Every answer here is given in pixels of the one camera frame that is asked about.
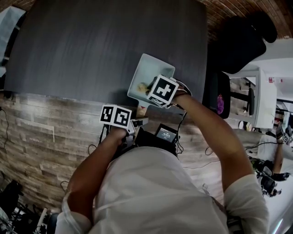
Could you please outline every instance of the dark gray table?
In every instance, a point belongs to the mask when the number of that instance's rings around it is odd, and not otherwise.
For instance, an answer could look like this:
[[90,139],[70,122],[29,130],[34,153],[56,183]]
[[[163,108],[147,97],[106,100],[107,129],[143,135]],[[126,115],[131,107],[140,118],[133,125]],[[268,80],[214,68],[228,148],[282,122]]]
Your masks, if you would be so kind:
[[196,0],[38,0],[7,67],[5,90],[122,105],[140,57],[176,67],[201,101],[207,21]]

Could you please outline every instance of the black device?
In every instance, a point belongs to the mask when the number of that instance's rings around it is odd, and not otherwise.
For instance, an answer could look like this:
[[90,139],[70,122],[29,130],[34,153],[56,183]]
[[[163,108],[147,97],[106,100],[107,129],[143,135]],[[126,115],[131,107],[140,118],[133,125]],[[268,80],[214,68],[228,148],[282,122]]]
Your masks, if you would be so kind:
[[155,136],[164,139],[170,143],[176,143],[177,130],[170,128],[164,124],[160,124],[155,133]]

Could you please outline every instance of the small display screen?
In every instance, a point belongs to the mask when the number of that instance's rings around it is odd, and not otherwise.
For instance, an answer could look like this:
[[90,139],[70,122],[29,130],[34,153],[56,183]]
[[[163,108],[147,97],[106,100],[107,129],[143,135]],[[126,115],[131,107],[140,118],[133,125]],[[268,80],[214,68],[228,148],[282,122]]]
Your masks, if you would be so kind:
[[157,137],[169,142],[173,142],[176,137],[176,134],[164,128],[160,128],[159,132],[157,133]]

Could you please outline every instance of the brick ceiling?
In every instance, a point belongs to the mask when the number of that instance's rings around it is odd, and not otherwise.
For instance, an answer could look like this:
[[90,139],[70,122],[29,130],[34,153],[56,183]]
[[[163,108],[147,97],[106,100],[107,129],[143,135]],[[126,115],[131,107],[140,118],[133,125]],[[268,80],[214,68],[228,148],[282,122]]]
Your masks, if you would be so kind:
[[[217,38],[221,23],[233,16],[245,16],[263,10],[273,20],[278,38],[292,38],[293,15],[286,1],[289,0],[198,0],[206,5],[209,41]],[[10,5],[30,10],[35,0],[0,0],[0,11]]]

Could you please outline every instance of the white t-shirt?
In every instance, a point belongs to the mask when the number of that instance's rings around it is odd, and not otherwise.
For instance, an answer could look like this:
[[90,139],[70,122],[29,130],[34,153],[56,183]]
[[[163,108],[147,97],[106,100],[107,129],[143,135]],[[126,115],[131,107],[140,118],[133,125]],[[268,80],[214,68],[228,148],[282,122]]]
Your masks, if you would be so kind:
[[[245,233],[267,233],[268,210],[255,175],[234,182],[224,201],[227,214],[241,218]],[[111,163],[93,223],[70,212],[65,198],[55,233],[229,233],[227,216],[197,190],[179,160],[153,147],[135,148]]]
[[[260,138],[260,143],[262,142],[274,142],[276,143],[276,138],[268,135],[262,135]],[[275,155],[277,151],[277,144],[262,144],[258,146],[257,157],[262,160],[275,160]],[[293,148],[288,145],[282,145],[283,153],[283,164],[281,167],[281,173],[288,172],[293,174]]]

